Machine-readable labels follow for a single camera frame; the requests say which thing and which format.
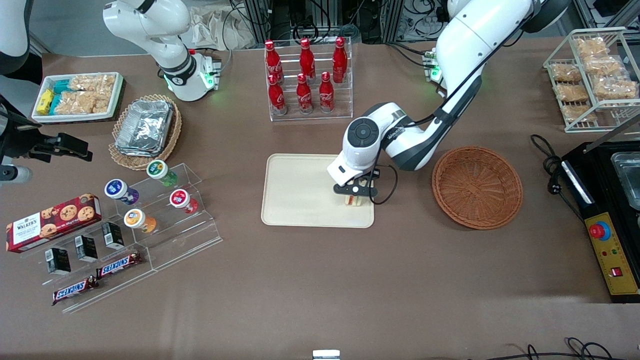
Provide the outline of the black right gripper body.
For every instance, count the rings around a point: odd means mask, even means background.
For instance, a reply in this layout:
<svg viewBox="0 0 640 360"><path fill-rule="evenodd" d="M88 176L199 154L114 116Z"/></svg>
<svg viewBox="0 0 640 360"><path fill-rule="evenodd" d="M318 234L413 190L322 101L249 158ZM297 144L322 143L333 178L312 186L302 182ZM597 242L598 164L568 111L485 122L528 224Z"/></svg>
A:
<svg viewBox="0 0 640 360"><path fill-rule="evenodd" d="M1 158L34 158L50 162L59 153L52 141L55 137L39 131L39 124L11 111L1 112Z"/></svg>

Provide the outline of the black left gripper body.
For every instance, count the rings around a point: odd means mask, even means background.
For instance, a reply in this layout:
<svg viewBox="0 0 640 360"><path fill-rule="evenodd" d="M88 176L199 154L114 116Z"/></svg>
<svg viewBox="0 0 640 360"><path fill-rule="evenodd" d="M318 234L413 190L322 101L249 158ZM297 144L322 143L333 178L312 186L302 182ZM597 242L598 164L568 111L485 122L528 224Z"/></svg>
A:
<svg viewBox="0 0 640 360"><path fill-rule="evenodd" d="M380 169L374 169L360 177L352 178L345 185L334 184L333 191L339 195L375 198L378 195L378 189L374 186L374 181L379 178Z"/></svg>

